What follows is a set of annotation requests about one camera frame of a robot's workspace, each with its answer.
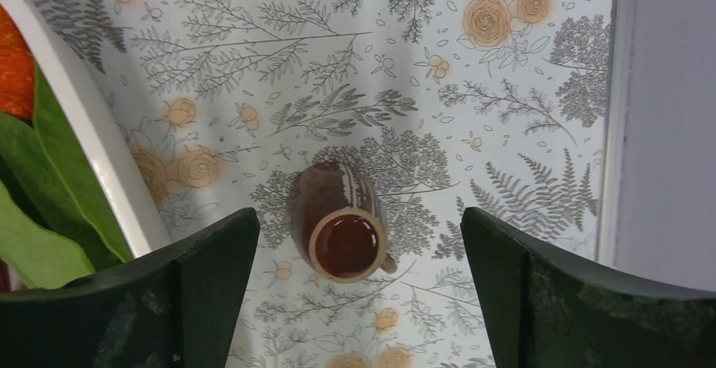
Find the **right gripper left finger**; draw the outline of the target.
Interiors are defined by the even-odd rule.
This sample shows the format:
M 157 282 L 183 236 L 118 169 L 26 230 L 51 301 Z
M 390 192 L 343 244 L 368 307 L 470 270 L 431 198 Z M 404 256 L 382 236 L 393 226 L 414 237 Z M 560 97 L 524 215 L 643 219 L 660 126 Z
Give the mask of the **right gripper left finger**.
M 61 288 L 2 295 L 2 366 L 224 366 L 259 231 L 244 208 Z

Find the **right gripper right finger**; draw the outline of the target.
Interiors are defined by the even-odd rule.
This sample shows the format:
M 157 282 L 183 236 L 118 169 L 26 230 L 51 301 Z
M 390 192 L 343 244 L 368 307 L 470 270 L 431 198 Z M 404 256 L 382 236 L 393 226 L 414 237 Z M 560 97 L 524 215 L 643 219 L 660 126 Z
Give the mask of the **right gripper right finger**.
M 479 208 L 460 229 L 496 366 L 714 366 L 714 292 L 606 267 Z

